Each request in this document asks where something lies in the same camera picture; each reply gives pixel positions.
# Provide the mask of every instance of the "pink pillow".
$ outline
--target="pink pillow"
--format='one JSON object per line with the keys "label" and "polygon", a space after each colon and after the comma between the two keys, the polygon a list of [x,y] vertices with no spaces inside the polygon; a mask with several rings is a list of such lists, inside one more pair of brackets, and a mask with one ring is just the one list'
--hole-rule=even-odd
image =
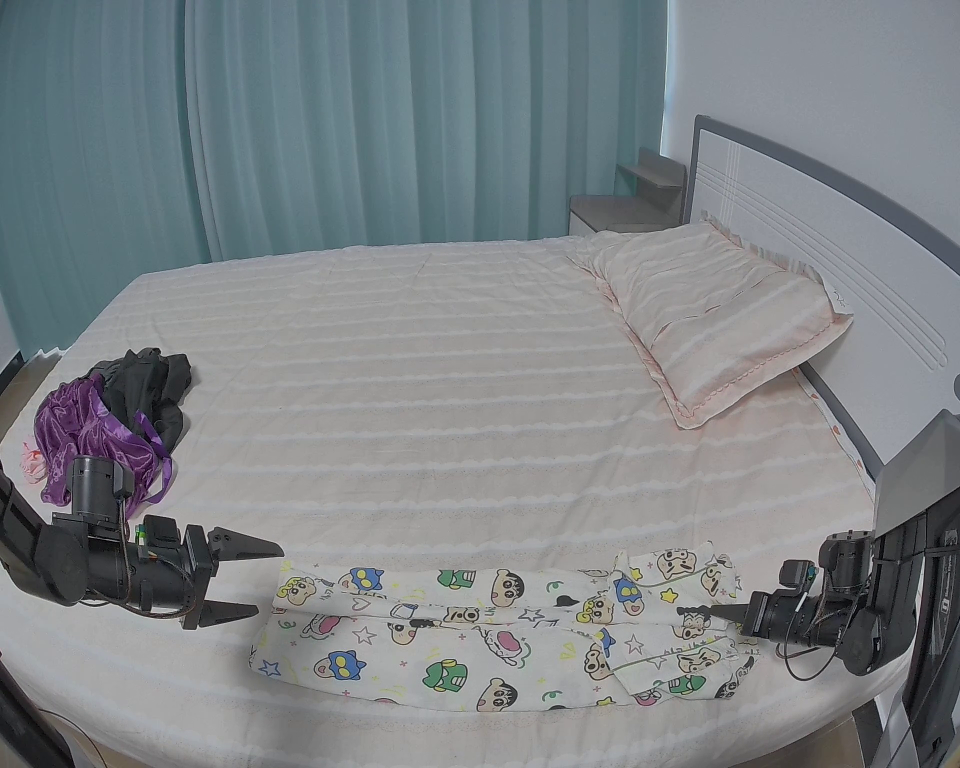
{"label": "pink pillow", "polygon": [[711,223],[633,237],[602,232],[591,245],[584,266],[609,283],[683,429],[800,365],[852,321],[812,268],[744,249]]}

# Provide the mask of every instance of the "black pole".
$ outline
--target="black pole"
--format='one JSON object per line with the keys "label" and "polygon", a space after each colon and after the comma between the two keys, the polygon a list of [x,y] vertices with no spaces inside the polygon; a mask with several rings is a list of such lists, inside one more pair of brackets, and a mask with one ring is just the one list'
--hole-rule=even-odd
{"label": "black pole", "polygon": [[0,661],[0,738],[31,768],[76,768],[63,736]]}

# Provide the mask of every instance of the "curtain fold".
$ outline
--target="curtain fold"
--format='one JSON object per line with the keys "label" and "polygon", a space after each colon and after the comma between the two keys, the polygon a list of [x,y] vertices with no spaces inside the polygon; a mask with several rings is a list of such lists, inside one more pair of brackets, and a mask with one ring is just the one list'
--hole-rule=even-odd
{"label": "curtain fold", "polygon": [[213,258],[566,232],[657,148],[660,0],[186,5]]}
{"label": "curtain fold", "polygon": [[25,354],[146,272],[566,232],[657,148],[665,0],[4,0],[0,293]]}
{"label": "curtain fold", "polygon": [[209,260],[176,2],[0,7],[0,290],[24,354],[132,279]]}

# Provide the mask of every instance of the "bed sheet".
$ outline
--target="bed sheet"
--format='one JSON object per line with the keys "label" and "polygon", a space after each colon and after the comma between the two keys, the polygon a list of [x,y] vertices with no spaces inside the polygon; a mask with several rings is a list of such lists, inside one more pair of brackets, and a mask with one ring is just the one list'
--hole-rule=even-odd
{"label": "bed sheet", "polygon": [[[0,444],[98,360],[185,352],[194,384],[155,511],[298,560],[590,567],[713,540],[746,590],[869,527],[872,503],[789,374],[698,430],[674,423],[622,319],[572,263],[588,240],[350,248],[147,275],[58,363]],[[225,564],[212,599],[271,607],[277,561]],[[183,632],[64,609],[0,580],[4,663],[40,706],[154,766],[726,766],[811,732],[902,674],[836,662],[791,681],[772,648],[729,701],[441,712],[324,695],[247,668],[261,618]],[[823,653],[805,657],[809,673]]]}

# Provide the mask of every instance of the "headboard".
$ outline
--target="headboard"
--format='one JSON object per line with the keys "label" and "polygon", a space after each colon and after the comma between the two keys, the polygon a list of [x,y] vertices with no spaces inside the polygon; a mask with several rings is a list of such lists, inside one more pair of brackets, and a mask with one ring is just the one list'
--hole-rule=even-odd
{"label": "headboard", "polygon": [[960,409],[960,246],[942,232],[812,157],[698,115],[684,221],[703,210],[814,265],[851,306],[850,330],[804,372],[871,474]]}

